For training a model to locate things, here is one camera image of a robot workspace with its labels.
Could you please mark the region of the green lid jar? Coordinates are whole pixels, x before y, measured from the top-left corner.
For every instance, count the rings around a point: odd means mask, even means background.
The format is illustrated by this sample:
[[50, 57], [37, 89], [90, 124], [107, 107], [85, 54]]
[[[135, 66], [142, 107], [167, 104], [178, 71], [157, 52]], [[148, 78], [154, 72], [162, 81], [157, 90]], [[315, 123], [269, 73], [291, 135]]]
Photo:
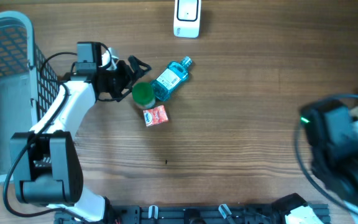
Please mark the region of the green lid jar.
[[134, 103], [141, 109], [147, 110], [154, 107], [155, 94], [151, 84], [147, 82], [137, 83], [132, 89]]

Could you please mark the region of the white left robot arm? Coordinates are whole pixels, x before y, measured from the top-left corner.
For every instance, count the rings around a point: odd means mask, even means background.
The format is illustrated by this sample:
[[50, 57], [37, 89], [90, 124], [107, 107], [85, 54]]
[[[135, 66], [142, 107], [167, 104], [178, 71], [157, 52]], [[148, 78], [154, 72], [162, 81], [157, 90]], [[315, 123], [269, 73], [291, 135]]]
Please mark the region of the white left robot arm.
[[71, 69], [57, 81], [52, 105], [28, 132], [10, 140], [11, 168], [2, 200], [6, 210], [22, 218], [52, 212], [66, 213], [79, 223], [120, 223], [110, 201], [83, 183], [83, 172], [73, 142], [88, 110], [110, 95], [122, 101], [151, 66], [131, 55], [120, 60], [100, 42], [78, 42]]

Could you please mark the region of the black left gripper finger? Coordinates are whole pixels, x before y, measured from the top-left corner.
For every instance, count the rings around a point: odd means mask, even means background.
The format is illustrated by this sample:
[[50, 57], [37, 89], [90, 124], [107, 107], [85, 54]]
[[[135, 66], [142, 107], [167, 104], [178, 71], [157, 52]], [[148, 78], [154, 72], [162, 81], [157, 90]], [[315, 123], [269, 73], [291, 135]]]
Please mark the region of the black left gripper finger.
[[117, 100], [123, 100], [127, 95], [132, 93], [133, 84], [129, 83], [126, 86], [118, 85], [117, 86]]
[[131, 55], [128, 58], [128, 62], [130, 63], [131, 69], [133, 71], [132, 80], [136, 82], [138, 79], [142, 78], [149, 71], [151, 71], [152, 67], [139, 60], [137, 57]]

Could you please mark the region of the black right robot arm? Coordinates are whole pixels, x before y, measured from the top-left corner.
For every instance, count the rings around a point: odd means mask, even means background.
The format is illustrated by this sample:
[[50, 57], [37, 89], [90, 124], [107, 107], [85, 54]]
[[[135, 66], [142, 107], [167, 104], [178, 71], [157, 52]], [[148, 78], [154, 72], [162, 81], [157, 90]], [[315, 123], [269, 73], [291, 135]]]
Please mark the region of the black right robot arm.
[[[334, 95], [300, 108], [294, 133], [296, 159], [310, 184], [329, 201], [345, 209], [358, 207], [358, 136], [349, 108]], [[307, 171], [299, 152], [299, 135], [304, 130], [311, 147], [311, 170]], [[358, 212], [348, 210], [358, 216]]]

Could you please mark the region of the red tissue packet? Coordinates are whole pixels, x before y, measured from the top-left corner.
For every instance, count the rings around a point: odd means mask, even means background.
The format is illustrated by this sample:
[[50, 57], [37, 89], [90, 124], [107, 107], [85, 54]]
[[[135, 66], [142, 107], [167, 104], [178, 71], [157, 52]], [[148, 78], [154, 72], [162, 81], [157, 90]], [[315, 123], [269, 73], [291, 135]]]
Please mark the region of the red tissue packet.
[[168, 115], [164, 105], [157, 106], [152, 109], [143, 110], [145, 125], [147, 127], [168, 121]]

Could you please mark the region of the blue mouthwash bottle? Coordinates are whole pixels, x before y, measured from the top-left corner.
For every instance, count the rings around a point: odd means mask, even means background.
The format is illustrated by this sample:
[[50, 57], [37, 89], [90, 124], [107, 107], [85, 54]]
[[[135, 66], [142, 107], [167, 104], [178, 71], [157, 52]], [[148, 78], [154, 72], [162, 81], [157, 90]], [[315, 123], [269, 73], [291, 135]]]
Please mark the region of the blue mouthwash bottle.
[[180, 62], [171, 61], [166, 69], [150, 82], [155, 97], [160, 101], [167, 101], [180, 84], [189, 78], [189, 68], [192, 63], [189, 56], [184, 57]]

